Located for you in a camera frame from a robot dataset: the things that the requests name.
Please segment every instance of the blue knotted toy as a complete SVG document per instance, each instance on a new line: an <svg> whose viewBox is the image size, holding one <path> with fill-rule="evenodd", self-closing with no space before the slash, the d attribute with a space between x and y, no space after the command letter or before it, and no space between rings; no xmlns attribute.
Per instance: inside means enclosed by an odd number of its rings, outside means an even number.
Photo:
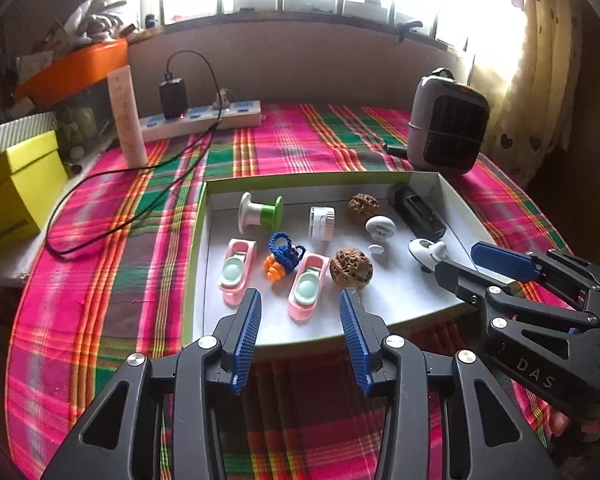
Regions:
<svg viewBox="0 0 600 480"><path fill-rule="evenodd" d="M284 238L286 245L276 246L276 242ZM271 254L264 261L264 268L267 271L267 278L272 282L282 279L283 276L290 274L298 266L300 260L306 252L302 245L294 246L291 238L285 232L274 233L269 239L269 250Z"/></svg>

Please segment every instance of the space heater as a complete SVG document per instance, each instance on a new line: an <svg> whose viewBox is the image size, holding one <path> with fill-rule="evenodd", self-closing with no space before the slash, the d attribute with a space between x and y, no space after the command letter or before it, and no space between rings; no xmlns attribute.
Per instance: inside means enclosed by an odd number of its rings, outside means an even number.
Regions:
<svg viewBox="0 0 600 480"><path fill-rule="evenodd" d="M466 173L480 152L488 121L487 99L439 68L416 90L407 157L418 170Z"/></svg>

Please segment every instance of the white box tray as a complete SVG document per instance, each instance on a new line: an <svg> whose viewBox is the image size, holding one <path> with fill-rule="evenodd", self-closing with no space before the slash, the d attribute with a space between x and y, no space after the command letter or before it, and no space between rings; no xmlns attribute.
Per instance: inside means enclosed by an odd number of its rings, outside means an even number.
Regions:
<svg viewBox="0 0 600 480"><path fill-rule="evenodd" d="M330 180L346 182L347 176L351 175L356 176L358 184L328 185ZM494 241L446 180L437 173L421 172L327 173L322 174L322 179L317 178L319 176L320 174L295 174L206 183L196 222L197 247L194 247L193 253L197 253L197 257L192 259L187 283L187 294L193 301L186 309L185 343L211 334L222 316L235 311L234 307L224 303L218 288L220 270L231 238L244 238L257 243L258 253L248 281L248 286L257 288L262 295L262 322L257 346L311 343L342 335L340 289L333 283L329 273L313 316L302 323L289 317L286 308L295 273L274 283L266 278L262 264L269 255L267 245L271 232L260 226L248 226L243 235L238 231L238 204L245 190L251 191L254 202L265 204L273 204L276 197L282 195L282 230L290 235L294 244L303 245L307 251L331 258L338 249L345 246L362 250L373 263L374 275L369 285L360 291L360 298L366 310L381 316L388 326L439 314L462 304L454 295L439 287L432 274L422 272L420 264L408 251L408 243L415 236L386 200L392 183L408 182L420 196L429 199L444 219L447 230L443 240L450 257L464 266L476 269L469 256L472 245L480 240L489 243ZM365 184L361 176L367 182L384 180L384 183ZM301 185L303 182L309 184L316 181L325 182L325 185ZM272 183L289 186L258 190ZM232 188L239 190L215 192ZM380 214L391 218L398 227L395 236L387 241L386 251L382 255L370 253L370 235L364 226L355 225L346 217L347 202L358 192L369 193L378 198L381 202ZM308 239L309 211L314 205L332 206L335 209L335 231L330 242L315 244ZM510 283L503 276L485 269L478 270Z"/></svg>

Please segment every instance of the blue gripper pad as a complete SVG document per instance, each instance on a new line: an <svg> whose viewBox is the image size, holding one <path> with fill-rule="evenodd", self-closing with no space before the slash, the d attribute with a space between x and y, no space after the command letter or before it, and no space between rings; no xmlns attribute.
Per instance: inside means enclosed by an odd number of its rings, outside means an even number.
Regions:
<svg viewBox="0 0 600 480"><path fill-rule="evenodd" d="M471 259L477 266L509 276L518 282L528 283L540 277L540 271L531 256L485 242L478 242L471 248Z"/></svg>
<svg viewBox="0 0 600 480"><path fill-rule="evenodd" d="M365 395L368 395L373 386L373 379L369 371L369 348L362 337L358 318L344 290L340 293L340 322L347 341L356 384L362 388Z"/></svg>
<svg viewBox="0 0 600 480"><path fill-rule="evenodd" d="M262 297L256 290L251 298L249 309L242 325L242 331L240 332L240 337L238 338L235 347L234 373L231 377L231 388L235 395L239 395L240 391L247 383L261 318Z"/></svg>

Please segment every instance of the pink plastic holder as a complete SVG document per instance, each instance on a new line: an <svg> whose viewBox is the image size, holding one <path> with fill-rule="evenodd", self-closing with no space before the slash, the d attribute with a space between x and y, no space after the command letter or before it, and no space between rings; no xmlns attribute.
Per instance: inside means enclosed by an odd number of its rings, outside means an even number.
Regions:
<svg viewBox="0 0 600 480"><path fill-rule="evenodd" d="M295 321L305 321L314 313L329 259L315 253L306 253L296 270L296 279L289 293L287 311Z"/></svg>
<svg viewBox="0 0 600 480"><path fill-rule="evenodd" d="M256 242L238 238L229 241L218 280L225 303L237 306L242 301L255 255Z"/></svg>

